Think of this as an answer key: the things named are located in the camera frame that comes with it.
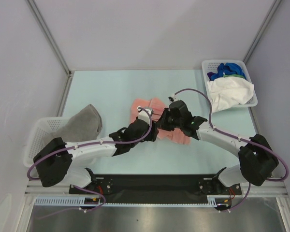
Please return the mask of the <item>pink towel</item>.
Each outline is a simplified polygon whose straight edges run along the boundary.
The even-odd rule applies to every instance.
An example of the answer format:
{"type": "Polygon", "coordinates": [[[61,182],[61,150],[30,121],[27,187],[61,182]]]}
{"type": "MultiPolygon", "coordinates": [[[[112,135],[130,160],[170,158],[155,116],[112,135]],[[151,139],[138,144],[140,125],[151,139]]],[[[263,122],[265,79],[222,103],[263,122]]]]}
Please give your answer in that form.
{"type": "MultiPolygon", "coordinates": [[[[135,99],[132,103],[130,108],[130,123],[132,123],[138,116],[137,107],[140,106],[142,108],[152,108],[153,109],[153,116],[152,119],[154,121],[158,121],[164,108],[167,107],[159,98],[152,98],[150,100],[144,99],[135,99]]],[[[191,139],[184,135],[184,133],[180,129],[175,129],[173,131],[166,131],[158,129],[159,133],[157,137],[160,140],[168,139],[173,143],[180,144],[180,145],[189,145],[191,143],[191,139]]]]}

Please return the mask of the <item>grey terry towel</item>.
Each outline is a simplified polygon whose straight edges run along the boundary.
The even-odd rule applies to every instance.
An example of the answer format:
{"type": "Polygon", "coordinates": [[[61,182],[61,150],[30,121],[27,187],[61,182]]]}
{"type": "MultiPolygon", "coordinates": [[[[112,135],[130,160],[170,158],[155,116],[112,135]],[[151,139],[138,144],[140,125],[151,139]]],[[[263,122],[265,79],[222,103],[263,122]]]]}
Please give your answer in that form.
{"type": "Polygon", "coordinates": [[[55,138],[61,137],[64,142],[84,142],[97,139],[102,130],[102,118],[97,109],[89,104],[79,113],[72,116],[67,124],[56,132],[43,137],[47,145],[55,138]]]}

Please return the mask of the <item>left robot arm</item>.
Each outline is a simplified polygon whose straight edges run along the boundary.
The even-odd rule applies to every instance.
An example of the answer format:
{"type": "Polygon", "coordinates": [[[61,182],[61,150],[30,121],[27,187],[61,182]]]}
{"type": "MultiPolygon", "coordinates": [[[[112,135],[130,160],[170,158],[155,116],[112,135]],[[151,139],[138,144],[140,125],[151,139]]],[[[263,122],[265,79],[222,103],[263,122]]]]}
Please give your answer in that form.
{"type": "Polygon", "coordinates": [[[48,188],[58,184],[76,185],[85,193],[97,187],[90,169],[97,159],[128,153],[138,143],[157,138],[156,122],[136,119],[127,128],[109,134],[100,140],[64,142],[61,137],[49,142],[34,158],[30,171],[37,171],[37,180],[48,188]]]}

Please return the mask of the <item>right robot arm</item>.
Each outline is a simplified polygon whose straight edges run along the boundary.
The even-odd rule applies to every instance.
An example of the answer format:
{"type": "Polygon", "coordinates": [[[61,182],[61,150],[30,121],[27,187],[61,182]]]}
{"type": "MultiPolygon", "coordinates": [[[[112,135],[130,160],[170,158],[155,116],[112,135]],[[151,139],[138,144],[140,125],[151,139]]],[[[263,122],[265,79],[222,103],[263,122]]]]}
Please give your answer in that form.
{"type": "Polygon", "coordinates": [[[206,118],[193,116],[182,100],[164,108],[157,127],[165,131],[180,129],[185,136],[214,144],[239,159],[238,165],[222,168],[216,174],[213,190],[218,194],[226,193],[237,183],[261,186],[278,166],[278,159],[270,153],[271,148],[262,135],[256,134],[245,142],[242,138],[221,134],[206,118]]]}

